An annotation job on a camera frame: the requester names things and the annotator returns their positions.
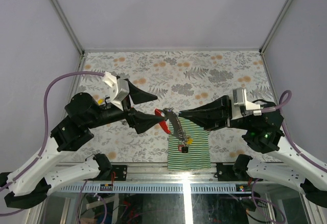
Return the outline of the red handled silver keyring carabiner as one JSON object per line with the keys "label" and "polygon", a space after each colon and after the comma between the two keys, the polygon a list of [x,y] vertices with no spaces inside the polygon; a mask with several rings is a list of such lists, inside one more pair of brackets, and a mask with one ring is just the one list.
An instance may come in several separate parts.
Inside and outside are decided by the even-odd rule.
{"label": "red handled silver keyring carabiner", "polygon": [[178,119],[176,113],[166,112],[164,109],[155,109],[155,115],[164,117],[164,121],[160,122],[159,125],[164,130],[165,133],[174,136],[179,141],[181,141],[184,145],[186,145],[186,141],[189,136],[186,135],[186,132],[183,130],[181,122]]}

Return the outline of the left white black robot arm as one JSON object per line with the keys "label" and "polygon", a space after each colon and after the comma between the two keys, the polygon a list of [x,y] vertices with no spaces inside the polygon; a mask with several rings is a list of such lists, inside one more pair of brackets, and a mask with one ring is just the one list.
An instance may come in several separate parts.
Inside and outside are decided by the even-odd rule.
{"label": "left white black robot arm", "polygon": [[19,169],[1,173],[1,187],[9,189],[4,197],[7,207],[29,209],[71,183],[109,179],[112,165],[101,153],[70,169],[54,169],[65,157],[94,138],[90,129],[125,120],[141,134],[163,121],[162,117],[145,114],[131,106],[154,101],[156,95],[144,92],[128,79],[106,74],[102,80],[110,88],[109,101],[99,105],[88,93],[74,95],[65,107],[67,116],[51,131],[42,152],[36,153]]}

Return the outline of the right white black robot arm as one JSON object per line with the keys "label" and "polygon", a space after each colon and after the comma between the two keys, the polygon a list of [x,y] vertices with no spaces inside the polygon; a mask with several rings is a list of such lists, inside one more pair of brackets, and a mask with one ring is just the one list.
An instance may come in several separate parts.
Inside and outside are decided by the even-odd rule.
{"label": "right white black robot arm", "polygon": [[283,124],[280,108],[283,104],[250,102],[240,89],[207,105],[183,110],[179,116],[192,121],[206,131],[221,128],[245,130],[242,136],[255,152],[266,154],[287,165],[269,166],[242,154],[233,166],[238,180],[247,177],[272,181],[303,194],[312,203],[326,207],[326,163],[297,146]]}

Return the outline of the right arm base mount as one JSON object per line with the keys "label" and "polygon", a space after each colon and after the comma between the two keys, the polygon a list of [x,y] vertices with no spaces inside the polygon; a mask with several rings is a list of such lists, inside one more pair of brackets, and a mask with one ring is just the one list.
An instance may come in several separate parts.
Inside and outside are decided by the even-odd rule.
{"label": "right arm base mount", "polygon": [[233,165],[216,163],[214,177],[219,182],[248,181],[250,176],[247,173],[248,164],[253,158],[249,155],[240,154]]}

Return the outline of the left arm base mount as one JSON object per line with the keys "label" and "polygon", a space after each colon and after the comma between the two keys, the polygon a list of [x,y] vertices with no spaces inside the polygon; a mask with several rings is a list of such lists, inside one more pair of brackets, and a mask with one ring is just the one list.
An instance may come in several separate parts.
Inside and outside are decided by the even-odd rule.
{"label": "left arm base mount", "polygon": [[127,165],[113,165],[105,154],[98,153],[89,156],[86,160],[95,161],[99,173],[95,177],[88,178],[89,181],[126,181]]}

